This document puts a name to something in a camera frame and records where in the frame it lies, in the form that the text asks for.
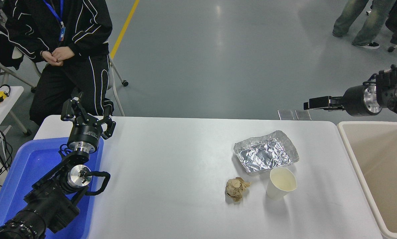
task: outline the blue lanyard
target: blue lanyard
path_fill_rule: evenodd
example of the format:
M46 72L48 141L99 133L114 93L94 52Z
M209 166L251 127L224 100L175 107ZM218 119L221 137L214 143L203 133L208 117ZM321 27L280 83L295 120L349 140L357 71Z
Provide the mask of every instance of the blue lanyard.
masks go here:
M52 14L55 16L55 18L60 22L61 27L64 27L63 23L63 9L64 9L64 0L60 0L60 15L55 12L55 9L46 1L43 0L43 2L48 6L49 10L51 10Z

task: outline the black pants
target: black pants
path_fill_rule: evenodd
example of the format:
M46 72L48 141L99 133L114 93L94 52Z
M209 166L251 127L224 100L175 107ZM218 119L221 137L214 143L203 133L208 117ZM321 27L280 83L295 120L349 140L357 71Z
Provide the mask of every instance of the black pants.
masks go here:
M108 72L107 55L75 56L65 60L63 66L47 65L36 88L30 119L41 125L49 115L60 115L75 87L83 92L80 101L91 115L102 115L105 107L113 112L113 102L105 98Z

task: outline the crumpled aluminum foil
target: crumpled aluminum foil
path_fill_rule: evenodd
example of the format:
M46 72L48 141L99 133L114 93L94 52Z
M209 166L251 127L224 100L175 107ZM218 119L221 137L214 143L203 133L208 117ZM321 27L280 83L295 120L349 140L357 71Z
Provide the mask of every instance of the crumpled aluminum foil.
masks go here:
M296 147L280 130L238 142L234 151L248 174L284 167L299 160Z

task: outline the blue plastic bin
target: blue plastic bin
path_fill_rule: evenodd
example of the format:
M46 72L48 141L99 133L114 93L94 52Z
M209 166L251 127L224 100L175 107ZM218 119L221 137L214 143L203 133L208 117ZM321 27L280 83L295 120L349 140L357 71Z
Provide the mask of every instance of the blue plastic bin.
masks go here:
M39 139L22 145L0 192L0 226L12 219L19 210L27 205L23 199L32 190L32 185L61 162L58 150L60 145L67 143L67 140L68 138ZM103 145L104 141L100 139L98 151L92 153L89 161L85 164L92 171L99 170ZM96 184L97 180L93 179L89 184L89 191L91 189L96 191L98 187ZM66 228L56 234L48 229L46 238L85 239L89 234L93 203L94 197L84 196L77 204L80 214Z

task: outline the black tracksuit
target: black tracksuit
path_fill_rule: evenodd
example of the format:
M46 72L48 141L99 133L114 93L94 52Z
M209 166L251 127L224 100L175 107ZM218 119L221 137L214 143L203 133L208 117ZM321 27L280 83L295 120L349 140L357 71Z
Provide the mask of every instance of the black tracksuit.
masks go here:
M60 15L60 0L45 0ZM112 23L105 0L65 0L65 37L59 41L60 23L44 0L7 0L3 10L9 40L33 62L43 61L41 51L67 46L75 53L63 66L47 65L37 85L30 119L42 124L49 115L61 114L62 104L77 86L82 105L92 115L102 115L113 104L105 98L109 80L107 39Z

